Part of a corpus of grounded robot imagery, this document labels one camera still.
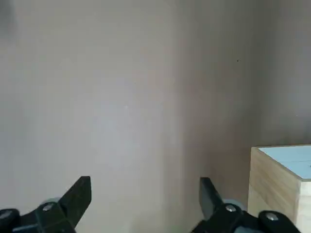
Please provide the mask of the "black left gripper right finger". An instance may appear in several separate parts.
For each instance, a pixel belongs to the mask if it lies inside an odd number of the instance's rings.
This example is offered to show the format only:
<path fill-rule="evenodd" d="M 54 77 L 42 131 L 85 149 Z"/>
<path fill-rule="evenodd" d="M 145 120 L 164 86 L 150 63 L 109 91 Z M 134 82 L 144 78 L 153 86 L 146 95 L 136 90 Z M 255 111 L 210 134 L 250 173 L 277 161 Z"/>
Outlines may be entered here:
<path fill-rule="evenodd" d="M 200 178 L 199 202 L 204 219 L 192 233 L 300 233 L 282 213 L 264 210 L 253 216 L 236 202 L 224 201 L 208 177 Z"/>

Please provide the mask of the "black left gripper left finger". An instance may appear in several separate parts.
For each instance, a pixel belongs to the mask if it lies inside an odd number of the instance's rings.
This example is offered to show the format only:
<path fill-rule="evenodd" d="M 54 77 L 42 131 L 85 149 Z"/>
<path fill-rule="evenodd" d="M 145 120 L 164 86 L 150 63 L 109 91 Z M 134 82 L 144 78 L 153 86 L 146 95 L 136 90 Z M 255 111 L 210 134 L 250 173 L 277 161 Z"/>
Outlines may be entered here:
<path fill-rule="evenodd" d="M 80 177 L 58 200 L 47 201 L 21 215 L 18 209 L 1 209 L 2 233 L 74 233 L 92 200 L 91 178 Z"/>

